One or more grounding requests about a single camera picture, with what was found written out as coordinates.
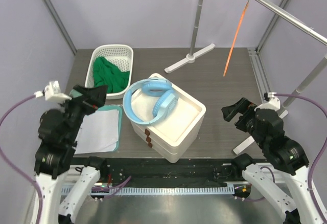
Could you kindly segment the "green t shirt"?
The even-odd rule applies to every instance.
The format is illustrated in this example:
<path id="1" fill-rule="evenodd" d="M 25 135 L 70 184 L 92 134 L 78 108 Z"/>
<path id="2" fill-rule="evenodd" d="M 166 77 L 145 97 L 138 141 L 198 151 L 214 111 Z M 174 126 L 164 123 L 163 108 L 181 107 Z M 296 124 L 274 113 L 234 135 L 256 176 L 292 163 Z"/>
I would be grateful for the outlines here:
<path id="1" fill-rule="evenodd" d="M 129 76 L 130 71 L 121 71 L 105 57 L 98 57 L 93 63 L 94 87 L 106 85 L 108 94 L 122 92 L 128 85 Z"/>

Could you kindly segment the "orange clothes hanger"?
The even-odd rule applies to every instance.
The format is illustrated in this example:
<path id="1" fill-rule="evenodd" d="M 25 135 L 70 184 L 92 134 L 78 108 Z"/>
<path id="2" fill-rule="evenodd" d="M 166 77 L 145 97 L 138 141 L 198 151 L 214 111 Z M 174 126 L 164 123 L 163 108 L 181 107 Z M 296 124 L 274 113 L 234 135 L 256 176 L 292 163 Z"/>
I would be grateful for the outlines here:
<path id="1" fill-rule="evenodd" d="M 246 3 L 246 5 L 245 5 L 245 7 L 243 9 L 242 15 L 241 15 L 240 20 L 238 22 L 238 26 L 237 26 L 236 32 L 234 34 L 233 41 L 232 41 L 231 47 L 229 49 L 228 57 L 227 57 L 227 60 L 226 60 L 226 64 L 225 64 L 225 68 L 224 68 L 224 72 L 223 72 L 223 77 L 226 76 L 226 73 L 228 71 L 229 63 L 230 63 L 230 60 L 231 60 L 231 57 L 232 57 L 233 50 L 235 48 L 236 40 L 238 38 L 238 34 L 239 34 L 240 28 L 242 26 L 245 14 L 246 14 L 246 12 L 248 10 L 249 3 L 250 3 L 250 0 L 247 0 L 247 3 Z"/>

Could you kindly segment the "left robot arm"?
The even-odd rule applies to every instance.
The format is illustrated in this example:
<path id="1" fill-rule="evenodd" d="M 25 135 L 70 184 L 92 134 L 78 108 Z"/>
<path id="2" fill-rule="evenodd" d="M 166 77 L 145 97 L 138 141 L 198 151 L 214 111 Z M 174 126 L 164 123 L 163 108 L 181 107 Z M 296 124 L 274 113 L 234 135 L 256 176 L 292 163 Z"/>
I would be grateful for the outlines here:
<path id="1" fill-rule="evenodd" d="M 69 95 L 61 92 L 58 81 L 51 81 L 37 98 L 60 104 L 40 118 L 38 137 L 41 144 L 35 154 L 35 205 L 31 223 L 74 223 L 76 216 L 96 182 L 108 179 L 105 159 L 91 156 L 72 190 L 61 201 L 61 190 L 77 147 L 77 135 L 86 115 L 95 113 L 106 101 L 107 86 L 86 88 L 75 85 Z"/>

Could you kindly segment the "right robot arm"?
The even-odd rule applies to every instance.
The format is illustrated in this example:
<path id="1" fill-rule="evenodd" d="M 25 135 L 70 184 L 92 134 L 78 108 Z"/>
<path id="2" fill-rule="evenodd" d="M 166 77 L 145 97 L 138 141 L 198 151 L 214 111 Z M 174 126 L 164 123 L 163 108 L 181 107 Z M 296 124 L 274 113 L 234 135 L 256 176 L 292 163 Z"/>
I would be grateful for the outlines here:
<path id="1" fill-rule="evenodd" d="M 261 105 L 241 98 L 221 111 L 227 122 L 240 114 L 236 128 L 252 136 L 267 162 L 279 171 L 291 194 L 287 195 L 269 180 L 246 153 L 232 160 L 231 176 L 252 184 L 284 223 L 326 223 L 326 208 L 313 182 L 313 170 L 320 158 L 310 163 L 302 146 L 285 135 L 284 121 L 278 115 L 279 97 L 280 94 L 267 93 Z"/>

